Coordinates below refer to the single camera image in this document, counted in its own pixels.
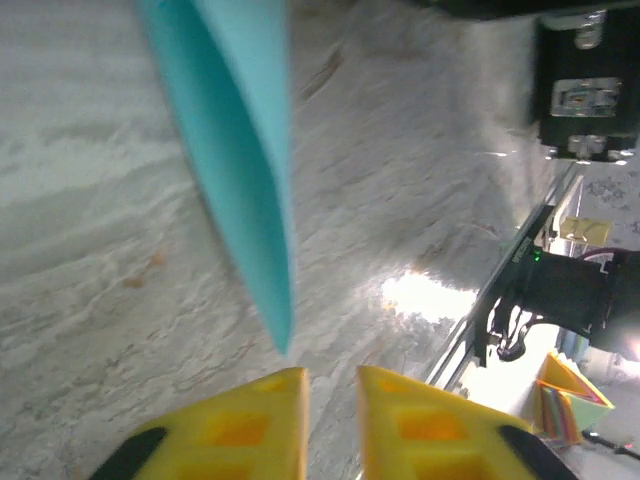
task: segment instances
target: black metal bracket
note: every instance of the black metal bracket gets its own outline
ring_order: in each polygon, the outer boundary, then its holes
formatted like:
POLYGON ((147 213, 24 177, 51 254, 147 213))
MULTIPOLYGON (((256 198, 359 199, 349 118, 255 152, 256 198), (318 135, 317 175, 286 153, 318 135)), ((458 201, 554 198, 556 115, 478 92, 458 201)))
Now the black metal bracket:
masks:
POLYGON ((535 248, 535 241, 540 232, 548 225, 552 218, 555 207, 545 205, 541 208, 536 218, 529 224, 524 235, 512 251, 508 262, 504 264, 502 270, 495 277, 491 286, 485 291, 482 297, 476 301, 476 306, 469 314, 469 323, 475 325, 474 353, 478 357, 480 366, 487 366, 487 347, 490 343, 488 322, 491 312, 505 293, 511 288, 518 273, 520 272, 522 259, 531 254, 535 248))

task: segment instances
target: metal rail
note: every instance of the metal rail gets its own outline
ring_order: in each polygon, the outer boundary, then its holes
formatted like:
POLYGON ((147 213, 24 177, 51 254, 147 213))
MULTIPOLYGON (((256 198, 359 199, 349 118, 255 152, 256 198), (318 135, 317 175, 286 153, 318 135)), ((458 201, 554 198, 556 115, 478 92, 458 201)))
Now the metal rail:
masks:
POLYGON ((546 225, 548 219, 551 218, 556 206, 560 205, 567 194, 572 191, 582 170, 583 168, 580 165, 570 164, 565 172, 552 184, 549 193, 547 193, 542 202, 531 212, 514 239, 511 249, 478 294, 471 312, 458 322, 445 344, 436 353, 428 369, 426 383, 444 390, 451 390, 476 353, 483 355, 482 346, 480 346, 479 352, 475 351, 477 341, 483 340, 477 338, 477 332, 486 332, 487 330, 487 317, 504 288, 508 286, 510 280, 509 270, 515 270, 511 266, 514 256, 522 255, 519 250, 523 248, 523 245, 525 245, 525 249, 532 246, 533 239, 546 225), (478 322, 484 322, 482 324, 485 328, 478 328, 478 322))

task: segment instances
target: yellow plastic part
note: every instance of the yellow plastic part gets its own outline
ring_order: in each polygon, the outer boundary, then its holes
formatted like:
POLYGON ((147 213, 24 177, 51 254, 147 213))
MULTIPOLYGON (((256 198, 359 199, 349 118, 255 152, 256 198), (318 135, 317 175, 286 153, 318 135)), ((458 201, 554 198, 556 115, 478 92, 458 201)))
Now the yellow plastic part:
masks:
POLYGON ((611 225, 611 222, 591 218, 567 217, 560 225, 560 238, 582 245, 604 247, 611 225))
POLYGON ((536 480, 497 428, 523 420, 379 367, 358 369, 366 480, 536 480))
POLYGON ((290 368, 157 418, 168 435, 136 480, 303 480, 309 380, 290 368))

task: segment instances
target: teal paper cone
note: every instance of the teal paper cone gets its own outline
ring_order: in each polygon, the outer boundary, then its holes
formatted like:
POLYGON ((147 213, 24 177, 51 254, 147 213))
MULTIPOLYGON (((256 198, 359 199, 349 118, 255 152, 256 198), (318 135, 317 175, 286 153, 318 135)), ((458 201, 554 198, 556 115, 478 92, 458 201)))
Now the teal paper cone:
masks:
POLYGON ((139 3, 204 199, 285 353, 294 320, 287 4, 139 3))

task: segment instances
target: white marble surface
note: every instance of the white marble surface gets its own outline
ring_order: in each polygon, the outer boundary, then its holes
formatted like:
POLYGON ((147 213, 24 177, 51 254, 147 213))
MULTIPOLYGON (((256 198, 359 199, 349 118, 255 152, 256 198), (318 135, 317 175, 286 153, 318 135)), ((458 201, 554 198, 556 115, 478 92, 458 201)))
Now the white marble surface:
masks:
POLYGON ((200 203, 132 3, 0 3, 0 479, 84 478, 143 420, 289 365, 312 375, 308 478, 354 479, 355 366, 421 376, 546 192, 528 21, 299 0, 292 22, 283 358, 200 203), (419 312, 385 310, 410 267, 451 288, 423 277, 402 300, 419 312))

